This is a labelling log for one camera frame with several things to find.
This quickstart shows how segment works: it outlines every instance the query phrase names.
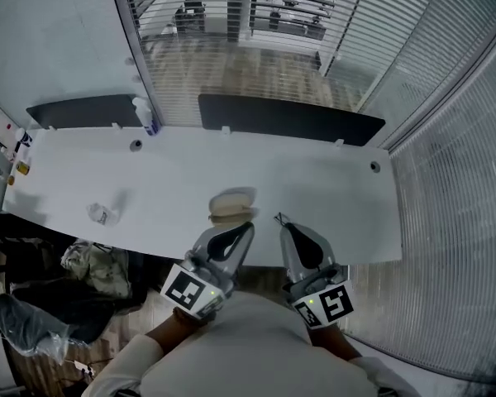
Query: white shirt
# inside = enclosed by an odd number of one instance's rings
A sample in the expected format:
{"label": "white shirt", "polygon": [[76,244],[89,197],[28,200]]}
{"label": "white shirt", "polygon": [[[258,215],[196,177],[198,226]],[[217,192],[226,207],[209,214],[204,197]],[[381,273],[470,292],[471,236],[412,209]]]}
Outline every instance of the white shirt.
{"label": "white shirt", "polygon": [[347,362],[313,347],[295,312],[234,293],[215,321],[165,357],[152,338],[134,337],[83,397],[124,389],[142,397],[375,397],[381,387],[418,395],[378,359]]}

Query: plastic bag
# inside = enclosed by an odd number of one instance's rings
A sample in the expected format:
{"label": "plastic bag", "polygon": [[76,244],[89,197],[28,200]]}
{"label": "plastic bag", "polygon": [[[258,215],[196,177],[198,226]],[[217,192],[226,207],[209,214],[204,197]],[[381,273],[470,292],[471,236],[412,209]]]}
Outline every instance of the plastic bag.
{"label": "plastic bag", "polygon": [[74,328],[9,294],[0,294],[0,331],[23,356],[45,354],[62,364]]}

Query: person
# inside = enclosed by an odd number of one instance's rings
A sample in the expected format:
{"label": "person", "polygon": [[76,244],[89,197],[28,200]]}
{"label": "person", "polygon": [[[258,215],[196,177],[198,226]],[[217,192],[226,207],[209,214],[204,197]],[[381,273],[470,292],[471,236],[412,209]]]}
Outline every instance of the person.
{"label": "person", "polygon": [[181,309],[134,337],[84,391],[205,397],[418,396],[336,326],[309,331],[290,309],[235,292],[204,325]]}

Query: floor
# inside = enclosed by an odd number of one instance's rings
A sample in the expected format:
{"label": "floor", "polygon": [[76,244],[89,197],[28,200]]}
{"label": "floor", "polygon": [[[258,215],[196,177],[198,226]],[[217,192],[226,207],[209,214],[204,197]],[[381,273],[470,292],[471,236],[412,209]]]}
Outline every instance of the floor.
{"label": "floor", "polygon": [[[174,262],[158,258],[158,288]],[[285,282],[283,268],[261,268],[242,266],[239,272],[239,288],[243,291],[264,295],[278,303],[279,291]],[[146,333],[162,323],[172,311],[170,302],[151,289],[140,310],[115,316],[103,335],[90,347],[70,345],[65,362],[60,366],[47,356],[24,357],[4,341],[10,365],[18,384],[23,384],[35,396],[64,396],[63,388],[77,382],[90,383],[74,366],[74,361],[92,367],[98,374],[108,362],[137,334]]]}
{"label": "floor", "polygon": [[323,77],[315,57],[239,46],[225,37],[147,37],[142,42],[167,125],[202,126],[200,93],[277,98],[352,111],[366,89]]}

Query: desk surface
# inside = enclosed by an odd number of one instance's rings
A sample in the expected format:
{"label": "desk surface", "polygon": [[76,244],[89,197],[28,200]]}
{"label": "desk surface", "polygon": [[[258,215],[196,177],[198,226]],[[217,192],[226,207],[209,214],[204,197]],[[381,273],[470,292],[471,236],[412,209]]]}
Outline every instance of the desk surface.
{"label": "desk surface", "polygon": [[[136,139],[143,147],[131,152]],[[163,127],[155,137],[142,128],[41,130],[24,151],[31,170],[16,173],[3,209],[75,237],[182,259],[212,226],[209,200],[252,187],[259,213],[246,265],[283,265],[278,212],[322,234],[341,264],[401,258],[393,172],[380,149]],[[95,202],[118,211],[119,223],[92,222],[86,206]]]}

